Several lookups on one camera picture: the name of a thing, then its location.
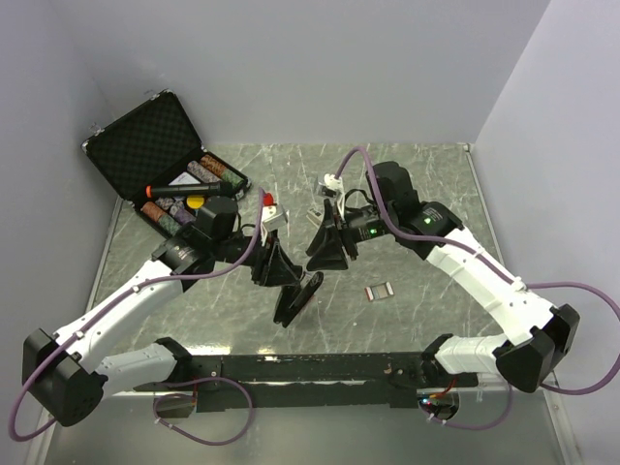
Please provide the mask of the grey and black stapler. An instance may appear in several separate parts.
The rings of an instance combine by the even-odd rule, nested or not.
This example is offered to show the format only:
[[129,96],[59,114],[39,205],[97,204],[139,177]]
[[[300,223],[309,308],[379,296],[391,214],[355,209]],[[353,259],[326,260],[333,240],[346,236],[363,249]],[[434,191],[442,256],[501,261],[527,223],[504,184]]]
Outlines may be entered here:
[[324,220],[324,213],[316,208],[309,208],[306,214],[307,219],[318,228]]

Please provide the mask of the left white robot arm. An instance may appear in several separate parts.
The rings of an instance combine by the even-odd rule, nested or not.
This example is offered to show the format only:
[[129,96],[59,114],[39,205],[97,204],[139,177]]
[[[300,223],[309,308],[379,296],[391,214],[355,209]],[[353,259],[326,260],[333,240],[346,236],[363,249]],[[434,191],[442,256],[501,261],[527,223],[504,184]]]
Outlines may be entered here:
[[235,222],[238,204],[212,197],[194,221],[161,244],[134,277],[72,323],[48,334],[33,331],[23,343],[22,391],[31,394],[63,426],[88,417],[107,397],[148,383],[184,387],[191,354],[171,338],[119,356],[110,351],[130,329],[200,280],[223,276],[240,266],[254,284],[280,290],[274,322],[288,326],[323,282],[284,252],[278,230],[288,223],[270,195],[259,194],[253,232]]

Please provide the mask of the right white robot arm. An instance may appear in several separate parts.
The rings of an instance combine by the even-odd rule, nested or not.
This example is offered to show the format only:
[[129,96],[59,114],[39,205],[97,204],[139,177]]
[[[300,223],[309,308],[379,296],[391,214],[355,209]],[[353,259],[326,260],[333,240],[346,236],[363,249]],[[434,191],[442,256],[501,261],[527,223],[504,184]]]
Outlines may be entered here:
[[372,175],[378,192],[354,209],[345,206],[349,193],[340,178],[326,174],[318,180],[324,215],[306,251],[308,270],[347,269],[360,242],[390,232],[381,216],[387,212],[400,231],[418,236],[397,242],[446,273],[502,329],[494,336],[439,336],[424,351],[424,378],[442,386],[460,373],[493,374],[523,392],[536,391],[571,348],[578,313],[568,304],[553,305],[509,275],[445,205],[419,199],[406,169],[383,162]]

